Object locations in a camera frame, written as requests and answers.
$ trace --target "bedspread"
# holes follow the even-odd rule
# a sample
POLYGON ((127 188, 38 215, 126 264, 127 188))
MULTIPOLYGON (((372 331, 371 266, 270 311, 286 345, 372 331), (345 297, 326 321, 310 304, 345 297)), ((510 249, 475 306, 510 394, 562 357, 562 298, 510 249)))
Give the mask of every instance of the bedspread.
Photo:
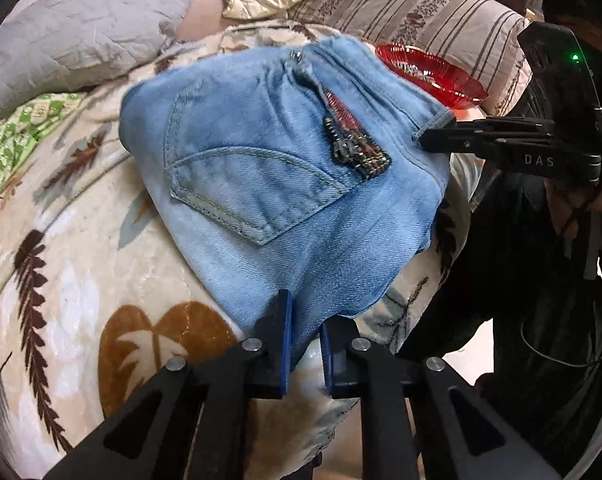
MULTIPOLYGON (((336 34, 273 21, 176 45, 86 97, 12 178, 0 197, 0 448, 22 477, 42 478, 171 356, 202 362, 244 337, 191 272, 119 141, 123 94, 206 56, 336 34)), ((405 340, 463 246, 479 168, 452 157, 432 243, 357 317, 364 335, 392 351, 405 340)), ((299 468, 353 402, 325 396, 313 341, 286 399, 253 404, 246 478, 299 468)))
POLYGON ((0 193, 41 139, 53 132, 84 97, 85 92, 41 94, 0 120, 0 193))

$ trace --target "bed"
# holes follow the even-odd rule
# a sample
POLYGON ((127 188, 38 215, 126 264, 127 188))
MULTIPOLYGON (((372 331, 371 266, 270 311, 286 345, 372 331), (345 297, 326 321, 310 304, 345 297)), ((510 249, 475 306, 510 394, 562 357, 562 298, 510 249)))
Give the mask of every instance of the bed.
MULTIPOLYGON (((193 12, 201 9, 174 11, 193 12)), ((415 44, 471 72, 490 99, 460 119, 507 113, 530 79, 516 45, 528 22, 493 0, 302 0, 288 15, 239 25, 219 16, 220 29, 231 27, 194 42, 201 21, 188 22, 197 30, 182 30, 181 42, 161 46, 159 57, 88 89, 7 179, 0 193, 6 478, 42 478, 172 355, 202 362, 247 335, 183 260, 119 142, 129 88, 203 57, 341 33, 415 44)), ((392 351, 401 346, 463 247, 480 173, 473 156, 452 156, 430 247, 357 317, 362 334, 392 351)), ((315 340, 286 399, 255 403, 246 478, 277 480, 299 469, 352 406, 324 394, 315 340)))

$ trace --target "brown leaf print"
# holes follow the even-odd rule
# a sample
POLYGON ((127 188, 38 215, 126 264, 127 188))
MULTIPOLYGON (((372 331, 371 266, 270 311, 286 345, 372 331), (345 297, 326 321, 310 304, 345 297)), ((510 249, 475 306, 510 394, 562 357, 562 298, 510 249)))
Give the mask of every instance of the brown leaf print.
POLYGON ((88 145, 85 148, 77 148, 70 156, 70 162, 47 181, 43 189, 50 189, 59 182, 65 186, 70 179, 81 176, 85 170, 92 168, 108 131, 108 128, 100 129, 92 139, 88 140, 88 145))
POLYGON ((235 46, 225 46, 221 48, 221 52, 223 54, 227 54, 228 52, 232 53, 232 52, 241 52, 242 50, 248 50, 250 47, 244 44, 238 44, 235 46))
POLYGON ((75 124, 81 119, 83 114, 88 110, 92 110, 95 106, 103 103, 114 92, 125 86, 130 81, 130 74, 124 74, 113 79, 110 82, 105 82, 97 91, 93 92, 85 99, 85 104, 82 103, 80 108, 77 108, 71 117, 55 132, 57 140, 53 145, 54 150, 60 150, 65 145, 66 136, 75 127, 75 124))
POLYGON ((155 75, 159 75, 160 73, 163 73, 166 70, 168 70, 171 67, 173 60, 174 56, 168 56, 157 61, 155 63, 155 75))
POLYGON ((0 193, 0 213, 3 209, 8 205, 11 198, 14 197, 14 194, 17 191, 17 188, 21 186, 22 181, 24 180, 24 176, 28 173, 28 170, 32 167, 32 164, 29 164, 22 170, 17 171, 9 180, 6 182, 6 186, 4 190, 0 193))
POLYGON ((308 41, 316 41, 315 34, 309 30, 305 25, 294 25, 292 27, 292 32, 297 34, 303 34, 308 41))
POLYGON ((108 319, 99 344, 99 397, 108 416, 173 355, 198 364, 223 355, 236 337, 209 306, 186 301, 170 308, 153 326, 135 305, 123 305, 108 319))
POLYGON ((385 297, 392 301, 396 306, 401 308, 401 316, 399 316, 398 320, 391 320, 389 322, 380 322, 380 326, 391 326, 392 333, 390 335, 390 339, 388 341, 388 346, 392 353, 398 352, 399 348, 407 338, 410 333, 410 307, 418 300, 421 292, 423 291, 423 287, 430 281, 429 276, 422 277, 417 286, 414 288, 412 293, 409 295, 408 299, 405 303, 401 303, 397 301, 395 298, 392 298, 390 294, 385 293, 385 297))
POLYGON ((404 17, 390 40, 404 45, 427 47, 427 45, 419 45, 419 38, 423 31, 423 27, 426 26, 430 18, 435 16, 451 1, 452 0, 421 0, 414 10, 404 17))
POLYGON ((52 437, 57 450, 61 446, 65 452, 68 452, 72 446, 62 434, 65 430, 57 422, 59 415, 51 407, 47 391, 48 378, 45 371, 48 363, 40 351, 45 343, 37 332, 46 326, 46 320, 38 310, 46 299, 37 289, 48 281, 40 272, 40 269, 46 264, 40 256, 46 248, 41 240, 43 240, 43 233, 37 230, 30 231, 14 257, 14 269, 17 273, 19 289, 18 317, 22 331, 21 350, 25 354, 25 368, 28 372, 34 399, 37 402, 39 418, 45 424, 46 431, 52 437))

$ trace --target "person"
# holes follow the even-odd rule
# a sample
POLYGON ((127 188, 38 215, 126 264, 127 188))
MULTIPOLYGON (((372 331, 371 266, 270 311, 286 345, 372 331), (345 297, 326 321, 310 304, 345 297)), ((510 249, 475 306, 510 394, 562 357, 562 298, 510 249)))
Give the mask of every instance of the person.
MULTIPOLYGON (((585 279, 577 257, 582 221, 565 226, 591 191, 502 174, 474 212, 447 281, 399 351, 415 361, 443 357, 493 319, 494 373, 476 388, 563 476, 602 416, 602 281, 585 279)), ((602 192, 589 209, 602 224, 602 192)), ((600 249, 602 274, 602 229, 600 249)), ((583 478, 602 480, 602 452, 583 478)))

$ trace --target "light blue denim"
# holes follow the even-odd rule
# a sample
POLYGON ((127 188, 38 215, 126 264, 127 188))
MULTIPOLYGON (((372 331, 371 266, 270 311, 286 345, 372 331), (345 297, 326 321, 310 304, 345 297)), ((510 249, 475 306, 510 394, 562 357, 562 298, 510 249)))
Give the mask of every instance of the light blue denim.
POLYGON ((121 142, 185 260, 247 333, 280 288, 295 300, 295 364, 321 323, 356 316, 430 243, 449 176, 417 144, 452 112, 360 41, 262 47, 131 89, 121 142), (332 91, 392 158, 363 182, 335 163, 332 91))

